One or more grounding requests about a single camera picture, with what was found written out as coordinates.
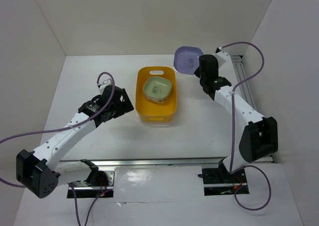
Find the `purple plate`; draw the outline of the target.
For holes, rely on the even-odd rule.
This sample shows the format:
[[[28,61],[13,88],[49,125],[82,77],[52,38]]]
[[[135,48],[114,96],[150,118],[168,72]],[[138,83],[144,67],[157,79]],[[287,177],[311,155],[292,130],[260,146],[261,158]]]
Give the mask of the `purple plate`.
[[[182,46],[175,51],[173,67],[182,74],[194,75],[203,51],[198,47]]]

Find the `green panda plate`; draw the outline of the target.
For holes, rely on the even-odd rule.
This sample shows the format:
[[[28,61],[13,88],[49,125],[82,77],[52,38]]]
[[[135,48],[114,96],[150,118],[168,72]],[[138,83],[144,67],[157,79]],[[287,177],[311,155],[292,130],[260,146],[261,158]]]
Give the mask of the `green panda plate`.
[[[171,89],[171,81],[160,76],[149,77],[143,86],[145,97],[153,98],[166,98],[169,96]]]

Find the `cream panda plate back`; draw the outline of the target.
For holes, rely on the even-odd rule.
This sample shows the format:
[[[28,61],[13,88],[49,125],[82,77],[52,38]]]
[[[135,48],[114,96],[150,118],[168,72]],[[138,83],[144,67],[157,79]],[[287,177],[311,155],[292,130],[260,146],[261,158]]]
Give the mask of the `cream panda plate back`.
[[[147,100],[153,102],[153,103],[157,103],[157,104],[163,104],[165,103],[167,100],[169,99],[169,97],[166,98],[153,98],[153,97],[147,97]]]

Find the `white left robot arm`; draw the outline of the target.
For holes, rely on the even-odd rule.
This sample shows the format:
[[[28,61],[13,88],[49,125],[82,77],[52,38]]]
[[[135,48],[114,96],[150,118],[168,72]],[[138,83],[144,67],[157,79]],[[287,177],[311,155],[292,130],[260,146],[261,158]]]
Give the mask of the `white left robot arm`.
[[[50,195],[63,184],[82,181],[88,186],[107,185],[107,175],[92,161],[81,159],[64,166],[60,160],[82,138],[102,123],[134,110],[125,89],[107,85],[101,94],[85,102],[69,122],[67,130],[60,131],[46,143],[16,156],[16,178],[40,199]]]

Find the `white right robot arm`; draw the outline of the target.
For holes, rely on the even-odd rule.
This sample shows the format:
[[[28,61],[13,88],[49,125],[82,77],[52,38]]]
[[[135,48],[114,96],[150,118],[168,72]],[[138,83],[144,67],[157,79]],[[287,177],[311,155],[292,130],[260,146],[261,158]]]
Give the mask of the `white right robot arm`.
[[[219,163],[219,180],[229,182],[236,171],[278,151],[277,121],[263,116],[235,93],[231,83],[219,75],[219,63],[214,55],[199,57],[195,75],[203,91],[232,116],[231,154]]]

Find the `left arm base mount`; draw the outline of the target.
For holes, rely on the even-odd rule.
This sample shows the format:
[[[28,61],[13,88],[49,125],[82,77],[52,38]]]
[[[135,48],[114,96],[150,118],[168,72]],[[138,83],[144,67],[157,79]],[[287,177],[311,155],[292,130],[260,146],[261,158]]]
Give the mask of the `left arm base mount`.
[[[112,198],[114,196],[115,168],[102,167],[101,171],[85,181],[72,182],[78,199]]]

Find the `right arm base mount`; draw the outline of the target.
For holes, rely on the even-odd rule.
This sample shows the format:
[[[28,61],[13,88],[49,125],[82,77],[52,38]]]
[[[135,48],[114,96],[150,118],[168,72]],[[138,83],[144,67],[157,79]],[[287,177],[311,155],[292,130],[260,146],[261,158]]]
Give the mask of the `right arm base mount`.
[[[205,196],[233,195],[236,190],[237,194],[249,194],[244,170],[222,176],[217,168],[203,168],[197,176],[203,181]]]

